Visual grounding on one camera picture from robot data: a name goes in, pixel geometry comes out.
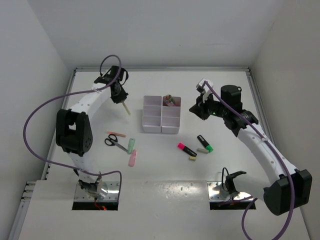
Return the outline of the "clear bottle of coloured pins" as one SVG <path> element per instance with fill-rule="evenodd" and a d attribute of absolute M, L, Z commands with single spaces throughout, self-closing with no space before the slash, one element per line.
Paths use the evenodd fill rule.
<path fill-rule="evenodd" d="M 170 94 L 167 94 L 163 97 L 163 104 L 168 107 L 175 107 L 176 106 L 174 97 Z"/>

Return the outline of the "orange highlighter pen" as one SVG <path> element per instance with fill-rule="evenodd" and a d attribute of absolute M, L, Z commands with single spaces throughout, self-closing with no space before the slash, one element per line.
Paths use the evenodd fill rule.
<path fill-rule="evenodd" d="M 126 134 L 122 134 L 122 133 L 119 133 L 119 132 L 113 132 L 113 131 L 105 131 L 106 134 L 108 135 L 115 135 L 117 137 L 122 137 L 122 138 L 126 138 L 127 135 Z"/>

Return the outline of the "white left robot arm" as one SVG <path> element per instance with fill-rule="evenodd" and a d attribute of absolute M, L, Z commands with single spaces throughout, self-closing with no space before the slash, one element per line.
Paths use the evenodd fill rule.
<path fill-rule="evenodd" d="M 72 159 L 78 185 L 92 198 L 106 195 L 102 177 L 130 180 L 194 175 L 187 164 L 204 127 L 191 114 L 196 93 L 178 72 L 122 70 L 113 66 L 92 91 L 56 115 L 56 144 Z"/>

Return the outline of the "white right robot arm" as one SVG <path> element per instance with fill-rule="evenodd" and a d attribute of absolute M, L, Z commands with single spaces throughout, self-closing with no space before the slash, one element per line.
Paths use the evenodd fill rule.
<path fill-rule="evenodd" d="M 243 108 L 242 89 L 235 85 L 224 85 L 217 95 L 209 81 L 203 79 L 196 86 L 200 92 L 200 116 L 222 118 L 225 126 L 251 151 L 262 166 L 268 180 L 252 179 L 240 170 L 226 176 L 226 190 L 246 192 L 264 201 L 276 216 L 298 208 L 309 202 L 312 175 L 308 170 L 299 170 L 290 163 L 263 133 L 255 115 Z"/>

